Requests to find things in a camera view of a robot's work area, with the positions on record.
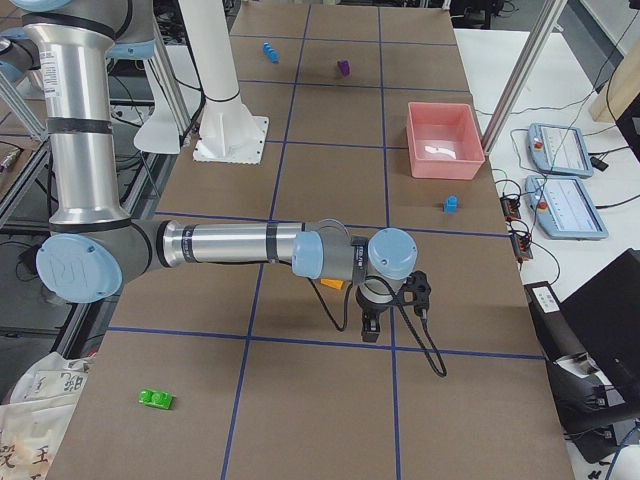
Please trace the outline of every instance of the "brown tabletop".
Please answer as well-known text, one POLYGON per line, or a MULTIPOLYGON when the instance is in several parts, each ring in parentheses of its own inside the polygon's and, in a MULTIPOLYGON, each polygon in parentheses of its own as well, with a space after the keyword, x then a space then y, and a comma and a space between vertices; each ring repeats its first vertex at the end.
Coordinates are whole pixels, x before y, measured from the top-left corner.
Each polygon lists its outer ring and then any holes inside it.
MULTIPOLYGON (((270 117, 262 162, 184 151, 157 218, 408 230, 449 376, 397 311, 377 344, 353 299, 333 330, 286 266, 152 272, 125 289, 49 478, 572 478, 488 163, 470 182, 409 173, 407 102, 473 101, 448 14, 249 2, 232 46, 243 101, 270 117), (138 405, 143 388, 173 408, 138 405)), ((321 288, 341 312, 344 292, 321 288)))

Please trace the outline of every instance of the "yellow object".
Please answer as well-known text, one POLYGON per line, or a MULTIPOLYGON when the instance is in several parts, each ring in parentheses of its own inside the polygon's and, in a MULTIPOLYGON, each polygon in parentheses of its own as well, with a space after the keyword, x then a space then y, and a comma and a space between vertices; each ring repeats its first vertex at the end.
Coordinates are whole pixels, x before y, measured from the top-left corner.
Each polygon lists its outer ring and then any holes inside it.
POLYGON ((330 278, 321 278, 320 283, 330 288, 335 288, 336 290, 342 290, 342 286, 344 282, 342 280, 331 280, 330 278))

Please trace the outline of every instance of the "white label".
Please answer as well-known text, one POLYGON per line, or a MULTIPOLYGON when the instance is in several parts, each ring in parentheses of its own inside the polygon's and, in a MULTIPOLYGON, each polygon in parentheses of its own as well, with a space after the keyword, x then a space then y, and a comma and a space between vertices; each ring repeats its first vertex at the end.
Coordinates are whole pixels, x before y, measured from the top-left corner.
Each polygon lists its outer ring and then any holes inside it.
POLYGON ((58 62, 53 52, 40 53, 40 71, 44 84, 44 97, 60 96, 60 78, 58 77, 58 62))
POLYGON ((556 303, 556 299, 553 298, 553 295, 551 294, 551 290, 549 290, 547 287, 534 288, 533 294, 538 299, 538 303, 542 307, 542 311, 544 313, 560 311, 560 307, 558 307, 558 304, 556 303))

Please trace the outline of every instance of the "purple block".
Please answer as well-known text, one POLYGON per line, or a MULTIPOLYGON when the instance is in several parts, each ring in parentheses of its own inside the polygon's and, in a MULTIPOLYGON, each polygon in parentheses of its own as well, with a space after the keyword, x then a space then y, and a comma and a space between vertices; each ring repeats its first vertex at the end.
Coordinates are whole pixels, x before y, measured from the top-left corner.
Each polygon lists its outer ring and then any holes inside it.
POLYGON ((348 60, 338 60, 338 70, 343 77, 348 77, 351 74, 351 68, 349 67, 348 60))

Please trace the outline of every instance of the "metal pole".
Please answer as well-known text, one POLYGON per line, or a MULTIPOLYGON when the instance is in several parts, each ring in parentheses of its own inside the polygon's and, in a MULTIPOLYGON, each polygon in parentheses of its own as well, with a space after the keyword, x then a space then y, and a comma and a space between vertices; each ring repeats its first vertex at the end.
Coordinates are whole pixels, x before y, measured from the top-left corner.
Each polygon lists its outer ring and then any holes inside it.
POLYGON ((498 140, 500 132, 511 115, 511 111, 520 96, 531 69, 540 56, 549 35, 553 31, 567 0, 546 0, 538 20, 534 25, 527 43, 525 43, 522 53, 516 62, 516 66, 511 72, 511 77, 504 88, 502 97, 496 106, 496 110, 487 125, 482 137, 482 148, 485 153, 491 153, 498 140))
POLYGON ((36 117, 35 113, 29 108, 29 105, 16 90, 9 80, 0 72, 0 96, 7 103, 13 114, 29 131, 29 135, 34 140, 44 142, 47 138, 47 131, 36 117))
POLYGON ((160 28, 158 28, 158 23, 155 19, 153 19, 153 30, 156 40, 156 49, 155 54, 153 55, 153 58, 149 60, 149 63, 153 72, 157 75, 156 80, 165 94, 171 113, 173 113, 173 118, 178 126, 178 131, 180 132, 180 135, 182 135, 189 128, 191 118, 189 117, 187 105, 184 103, 182 92, 178 87, 178 82, 176 82, 175 73, 173 72, 171 62, 169 61, 167 49, 164 45, 160 28))

